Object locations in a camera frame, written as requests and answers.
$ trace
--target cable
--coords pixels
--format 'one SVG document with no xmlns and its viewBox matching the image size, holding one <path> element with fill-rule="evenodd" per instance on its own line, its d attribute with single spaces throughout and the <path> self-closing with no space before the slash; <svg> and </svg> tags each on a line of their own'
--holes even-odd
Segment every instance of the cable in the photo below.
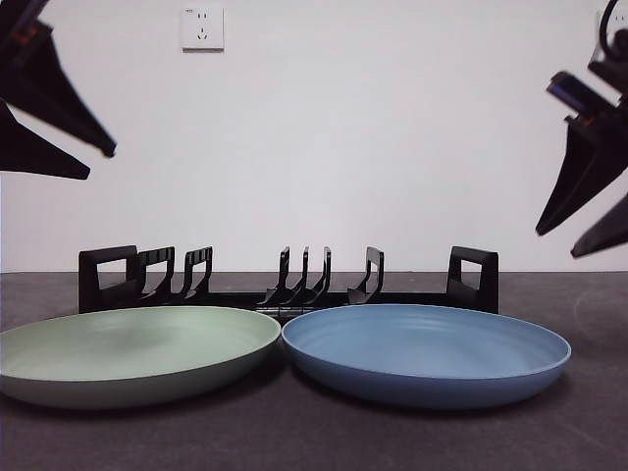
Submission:
<svg viewBox="0 0 628 471">
<path fill-rule="evenodd" d="M 610 14 L 615 8 L 615 5 L 617 5 L 618 1 L 619 0 L 610 0 L 610 2 L 608 2 L 608 5 L 606 5 L 606 9 L 604 10 L 604 13 L 602 15 L 602 21 L 600 23 L 600 46 L 602 47 L 602 51 L 604 51 L 604 55 L 607 58 L 612 59 L 613 61 L 622 60 L 621 56 L 619 56 L 618 54 L 615 54 L 615 52 L 612 49 L 610 49 L 610 47 L 608 46 L 608 32 L 607 32 L 608 21 L 610 20 Z"/>
</svg>

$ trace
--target black dish rack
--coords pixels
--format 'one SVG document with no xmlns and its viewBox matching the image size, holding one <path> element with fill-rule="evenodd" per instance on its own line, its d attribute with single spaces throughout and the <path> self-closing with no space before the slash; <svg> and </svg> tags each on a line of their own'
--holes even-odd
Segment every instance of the black dish rack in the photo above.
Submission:
<svg viewBox="0 0 628 471">
<path fill-rule="evenodd" d="M 289 247 L 280 254 L 278 282 L 273 288 L 260 291 L 212 291 L 213 248 L 192 250 L 185 255 L 183 287 L 172 291 L 175 274 L 175 248 L 164 247 L 137 251 L 135 245 L 83 251 L 78 256 L 78 310 L 80 313 L 129 307 L 164 305 L 212 305 L 237 307 L 262 312 L 286 322 L 300 314 L 317 309 L 351 304 L 429 304 L 462 307 L 498 313 L 498 255 L 496 252 L 455 246 L 449 256 L 445 292 L 384 291 L 384 252 L 375 247 L 366 249 L 366 270 L 361 283 L 346 291 L 330 291 L 332 251 L 324 249 L 323 271 L 320 278 L 308 284 L 309 248 L 303 251 L 299 281 L 288 287 Z M 126 276 L 122 283 L 102 288 L 98 265 L 126 261 Z M 462 261 L 480 265 L 477 288 L 462 282 Z M 146 269 L 166 263 L 166 273 L 155 289 L 145 291 Z M 192 286 L 194 266 L 204 264 L 201 280 Z M 367 285 L 374 287 L 367 290 Z"/>
</svg>

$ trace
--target gray table surface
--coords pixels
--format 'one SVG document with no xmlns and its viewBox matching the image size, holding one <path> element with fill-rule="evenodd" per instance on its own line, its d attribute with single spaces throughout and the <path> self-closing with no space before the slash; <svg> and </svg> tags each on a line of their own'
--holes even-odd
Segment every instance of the gray table surface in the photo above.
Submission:
<svg viewBox="0 0 628 471">
<path fill-rule="evenodd" d="M 339 274 L 335 285 L 358 279 Z M 261 289 L 274 279 L 219 273 L 212 281 L 215 289 Z M 2 330 L 77 312 L 76 274 L 1 282 Z M 444 274 L 391 273 L 385 289 L 439 291 L 444 283 Z M 70 412 L 2 396 L 0 469 L 625 470 L 627 307 L 628 273 L 501 274 L 500 312 L 560 333 L 573 357 L 549 390 L 484 411 L 346 397 L 290 367 L 280 345 L 241 381 L 171 404 Z"/>
</svg>

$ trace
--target plate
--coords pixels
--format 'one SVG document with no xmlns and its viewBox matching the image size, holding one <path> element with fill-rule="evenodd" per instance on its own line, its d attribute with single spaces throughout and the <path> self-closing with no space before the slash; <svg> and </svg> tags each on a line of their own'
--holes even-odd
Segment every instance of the plate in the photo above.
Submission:
<svg viewBox="0 0 628 471">
<path fill-rule="evenodd" d="M 169 306 L 93 312 L 0 334 L 0 392 L 111 409 L 205 393 L 259 363 L 281 331 L 252 311 Z"/>
<path fill-rule="evenodd" d="M 429 409 L 517 402 L 559 377 L 569 343 L 543 327 L 450 307 L 375 304 L 316 311 L 282 332 L 295 365 L 343 393 Z"/>
</svg>

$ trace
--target wall outlet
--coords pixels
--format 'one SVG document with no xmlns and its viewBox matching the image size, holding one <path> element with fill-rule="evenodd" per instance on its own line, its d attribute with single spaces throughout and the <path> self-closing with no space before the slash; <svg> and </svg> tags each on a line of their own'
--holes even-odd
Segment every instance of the wall outlet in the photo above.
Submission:
<svg viewBox="0 0 628 471">
<path fill-rule="evenodd" d="M 602 23 L 603 13 L 603 10 L 598 10 L 596 18 L 596 44 L 598 46 L 600 46 L 600 24 Z M 620 29 L 628 29 L 628 8 L 615 7 L 610 15 L 608 28 L 606 29 L 606 32 L 608 33 L 608 44 L 612 44 L 612 41 L 615 39 L 615 33 Z"/>
<path fill-rule="evenodd" d="M 224 51 L 225 14 L 217 4 L 190 5 L 181 10 L 183 52 Z"/>
</svg>

